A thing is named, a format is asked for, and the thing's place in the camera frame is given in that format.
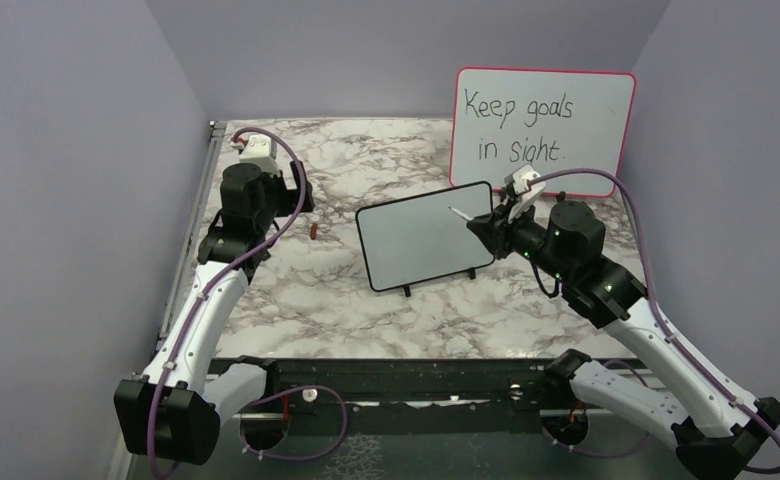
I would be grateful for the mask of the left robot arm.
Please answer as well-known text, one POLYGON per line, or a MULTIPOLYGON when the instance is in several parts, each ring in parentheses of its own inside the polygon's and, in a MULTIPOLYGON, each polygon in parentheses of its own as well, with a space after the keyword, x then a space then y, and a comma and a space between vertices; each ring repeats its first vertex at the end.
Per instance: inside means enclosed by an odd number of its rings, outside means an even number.
POLYGON ((264 411, 279 401, 281 386, 260 361, 230 367, 213 381, 207 375, 225 324, 265 253, 314 207, 303 163, 294 160, 290 168, 293 189, 280 170, 258 161, 224 170, 221 207, 200 243, 178 318, 143 372, 114 392, 129 453, 202 465, 241 408, 264 411))

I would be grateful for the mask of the small black-framed whiteboard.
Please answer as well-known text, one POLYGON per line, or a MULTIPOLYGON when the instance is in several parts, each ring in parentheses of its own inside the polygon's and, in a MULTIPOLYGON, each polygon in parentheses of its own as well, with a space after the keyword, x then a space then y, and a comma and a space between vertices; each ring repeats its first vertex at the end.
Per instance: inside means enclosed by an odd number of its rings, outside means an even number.
POLYGON ((369 287, 376 293, 475 271, 495 258, 453 214, 471 217, 494 207, 492 187, 477 181, 367 205, 355 222, 369 287))

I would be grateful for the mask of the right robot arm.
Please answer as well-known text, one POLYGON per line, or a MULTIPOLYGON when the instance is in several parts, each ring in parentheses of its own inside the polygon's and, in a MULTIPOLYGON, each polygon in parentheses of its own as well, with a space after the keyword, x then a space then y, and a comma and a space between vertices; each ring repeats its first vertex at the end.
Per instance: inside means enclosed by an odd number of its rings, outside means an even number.
POLYGON ((757 397, 706 359, 660 311, 644 279, 603 252, 606 228, 584 202, 556 203, 546 224, 509 201, 466 226, 496 258, 525 258, 557 284, 556 295, 619 341, 663 383, 656 391, 570 350, 547 368, 545 398, 602 407, 668 446, 699 479, 732 479, 780 425, 780 402, 757 397))

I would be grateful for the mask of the white red whiteboard marker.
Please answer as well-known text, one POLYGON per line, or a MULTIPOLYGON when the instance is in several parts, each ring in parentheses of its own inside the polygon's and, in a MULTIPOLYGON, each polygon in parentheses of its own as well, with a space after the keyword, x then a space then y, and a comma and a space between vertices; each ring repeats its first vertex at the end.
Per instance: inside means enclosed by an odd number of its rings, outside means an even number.
POLYGON ((461 218, 462 220, 464 220, 465 222, 469 222, 469 221, 473 220, 473 217, 469 216, 468 214, 466 214, 466 213, 462 212, 461 210, 459 210, 459 209, 457 209, 457 208, 455 208, 455 207, 449 206, 449 207, 448 207, 448 209, 449 209, 449 210, 450 210, 450 211, 451 211, 453 214, 455 214, 456 216, 458 216, 459 218, 461 218))

